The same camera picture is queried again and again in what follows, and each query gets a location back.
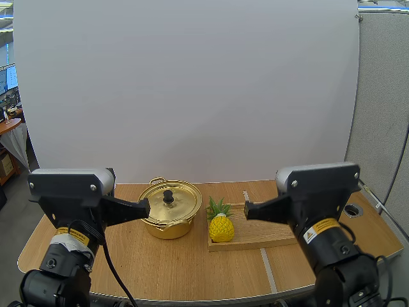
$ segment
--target pot lid knob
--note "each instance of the pot lid knob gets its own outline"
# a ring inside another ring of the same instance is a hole
[[[174,201],[173,199],[173,193],[171,190],[165,190],[164,191],[164,202],[165,203],[172,203]]]

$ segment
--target pot lid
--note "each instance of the pot lid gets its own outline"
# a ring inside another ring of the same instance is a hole
[[[177,180],[157,177],[151,180],[139,199],[149,199],[151,211],[146,222],[167,224],[179,219],[190,219],[202,204],[200,191],[194,185]]]

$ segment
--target computer monitor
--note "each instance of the computer monitor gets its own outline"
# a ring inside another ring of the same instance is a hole
[[[15,71],[15,66],[7,68],[7,90],[19,86],[17,83],[17,73]]]
[[[0,70],[0,95],[7,91],[7,71]]]

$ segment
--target pot handle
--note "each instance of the pot handle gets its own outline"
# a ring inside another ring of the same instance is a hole
[[[169,229],[170,227],[178,226],[178,225],[182,225],[182,224],[190,224],[191,222],[192,222],[192,220],[188,221],[187,219],[181,219],[180,221],[169,222],[165,227],[163,227],[163,228],[157,227],[157,229],[160,230],[161,232],[164,232],[167,229]]]
[[[160,181],[166,181],[166,179],[165,179],[164,177],[155,177],[154,179],[152,179],[151,181],[149,181],[149,186],[150,186],[150,187],[153,186],[153,182],[154,182],[154,181],[158,181],[158,180],[160,180]]]

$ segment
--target golden pot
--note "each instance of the golden pot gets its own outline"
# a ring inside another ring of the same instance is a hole
[[[157,177],[150,181],[139,200],[149,199],[149,218],[143,219],[148,232],[160,239],[176,239],[193,226],[193,219],[202,204],[202,195],[194,185]]]

